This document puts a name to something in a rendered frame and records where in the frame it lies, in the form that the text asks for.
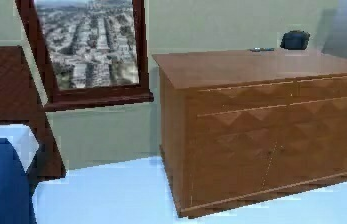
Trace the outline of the dark blue round container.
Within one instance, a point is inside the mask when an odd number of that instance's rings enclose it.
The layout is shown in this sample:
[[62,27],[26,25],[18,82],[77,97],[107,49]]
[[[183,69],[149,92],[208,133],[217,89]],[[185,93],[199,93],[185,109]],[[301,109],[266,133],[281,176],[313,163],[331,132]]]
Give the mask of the dark blue round container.
[[305,50],[309,39],[310,34],[305,31],[289,31],[283,35],[280,47],[287,50]]

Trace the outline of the brown wooden chest of drawers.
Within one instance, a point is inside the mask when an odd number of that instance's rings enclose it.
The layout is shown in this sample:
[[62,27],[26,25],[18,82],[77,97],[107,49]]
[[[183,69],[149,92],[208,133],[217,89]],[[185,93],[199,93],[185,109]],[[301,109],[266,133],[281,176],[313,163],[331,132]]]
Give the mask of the brown wooden chest of drawers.
[[180,217],[347,181],[347,59],[315,49],[154,55]]

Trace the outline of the dark brown framed window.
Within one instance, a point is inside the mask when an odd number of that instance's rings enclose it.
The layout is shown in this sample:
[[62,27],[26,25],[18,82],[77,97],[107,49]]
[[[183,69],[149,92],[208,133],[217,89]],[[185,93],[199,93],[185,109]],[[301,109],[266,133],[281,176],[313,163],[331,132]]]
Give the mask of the dark brown framed window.
[[145,0],[15,0],[45,89],[45,110],[154,100]]

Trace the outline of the dark wooden bed with headboard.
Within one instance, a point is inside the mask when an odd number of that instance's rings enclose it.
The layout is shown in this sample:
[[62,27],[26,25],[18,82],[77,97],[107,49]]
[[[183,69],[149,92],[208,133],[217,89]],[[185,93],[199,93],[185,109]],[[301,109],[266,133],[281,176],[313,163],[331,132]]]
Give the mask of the dark wooden bed with headboard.
[[6,138],[17,152],[39,224],[36,188],[43,181],[63,178],[66,170],[20,46],[0,47],[0,138]]

